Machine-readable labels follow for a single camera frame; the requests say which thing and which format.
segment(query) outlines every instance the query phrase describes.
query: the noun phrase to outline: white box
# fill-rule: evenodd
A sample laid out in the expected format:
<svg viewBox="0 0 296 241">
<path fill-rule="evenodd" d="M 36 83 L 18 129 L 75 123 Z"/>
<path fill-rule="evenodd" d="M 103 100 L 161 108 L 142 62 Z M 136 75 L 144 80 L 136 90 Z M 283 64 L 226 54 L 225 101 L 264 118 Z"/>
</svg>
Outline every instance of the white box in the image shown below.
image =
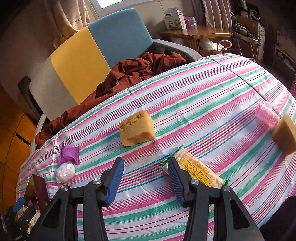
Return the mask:
<svg viewBox="0 0 296 241">
<path fill-rule="evenodd" d="M 259 46 L 258 57 L 257 57 L 258 61 L 263 59 L 264 43 L 265 43 L 265 28 L 260 25 L 260 46 Z"/>
<path fill-rule="evenodd" d="M 183 13 L 179 9 L 169 8 L 165 11 L 165 16 L 170 29 L 186 29 Z"/>
</svg>

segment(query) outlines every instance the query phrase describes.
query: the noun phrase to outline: pink plastic cup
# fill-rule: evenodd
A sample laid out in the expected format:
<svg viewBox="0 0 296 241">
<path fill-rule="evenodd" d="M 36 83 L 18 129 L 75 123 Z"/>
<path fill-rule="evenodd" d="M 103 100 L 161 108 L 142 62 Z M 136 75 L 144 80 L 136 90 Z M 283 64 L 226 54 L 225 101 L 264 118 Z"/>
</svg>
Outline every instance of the pink plastic cup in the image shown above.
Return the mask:
<svg viewBox="0 0 296 241">
<path fill-rule="evenodd" d="M 263 104 L 257 104 L 254 116 L 267 124 L 270 128 L 275 128 L 280 121 L 280 117 L 277 115 L 277 113 L 275 113 L 270 103 L 267 101 L 265 101 Z"/>
</svg>

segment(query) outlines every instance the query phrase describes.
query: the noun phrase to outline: wooden cabinet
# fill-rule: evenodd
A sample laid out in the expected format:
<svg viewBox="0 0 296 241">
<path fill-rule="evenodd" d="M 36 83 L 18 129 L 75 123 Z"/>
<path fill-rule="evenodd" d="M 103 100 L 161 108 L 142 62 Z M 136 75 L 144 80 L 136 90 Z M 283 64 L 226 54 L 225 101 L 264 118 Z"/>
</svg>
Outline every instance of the wooden cabinet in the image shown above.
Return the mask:
<svg viewBox="0 0 296 241">
<path fill-rule="evenodd" d="M 36 126 L 0 86 L 0 213 L 15 203 L 20 166 L 30 154 Z"/>
</svg>

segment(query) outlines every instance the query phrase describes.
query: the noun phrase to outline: basket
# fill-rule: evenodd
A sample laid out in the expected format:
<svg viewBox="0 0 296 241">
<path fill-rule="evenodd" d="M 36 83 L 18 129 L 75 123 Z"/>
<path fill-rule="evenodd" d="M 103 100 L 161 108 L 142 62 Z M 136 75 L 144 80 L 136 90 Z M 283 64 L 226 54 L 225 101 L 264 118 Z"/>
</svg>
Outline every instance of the basket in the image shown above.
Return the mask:
<svg viewBox="0 0 296 241">
<path fill-rule="evenodd" d="M 230 45 L 228 47 L 224 47 L 222 50 L 219 50 L 219 44 L 222 42 L 228 42 Z M 202 57 L 214 55 L 214 54 L 221 54 L 223 50 L 226 50 L 232 46 L 232 43 L 229 40 L 221 40 L 217 45 L 217 51 L 215 50 L 200 50 L 200 54 Z"/>
</svg>

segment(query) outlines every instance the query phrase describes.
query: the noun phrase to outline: metal screw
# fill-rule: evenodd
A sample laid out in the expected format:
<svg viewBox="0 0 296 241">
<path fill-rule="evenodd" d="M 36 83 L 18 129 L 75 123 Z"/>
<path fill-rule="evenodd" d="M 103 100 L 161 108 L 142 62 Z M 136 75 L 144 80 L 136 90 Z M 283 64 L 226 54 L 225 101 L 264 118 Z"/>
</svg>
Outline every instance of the metal screw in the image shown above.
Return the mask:
<svg viewBox="0 0 296 241">
<path fill-rule="evenodd" d="M 69 186 L 68 186 L 68 185 L 63 185 L 63 186 L 61 186 L 61 190 L 62 190 L 63 192 L 67 191 L 68 189 L 69 189 Z"/>
<path fill-rule="evenodd" d="M 229 186 L 224 186 L 223 191 L 230 192 L 231 188 Z"/>
<path fill-rule="evenodd" d="M 95 180 L 93 180 L 93 184 L 94 184 L 94 185 L 99 185 L 99 184 L 101 184 L 101 182 L 102 182 L 102 181 L 101 181 L 100 179 L 98 179 L 98 178 L 95 179 Z"/>
<path fill-rule="evenodd" d="M 196 180 L 196 179 L 192 179 L 190 182 L 193 185 L 198 185 L 199 184 L 199 180 Z"/>
</svg>

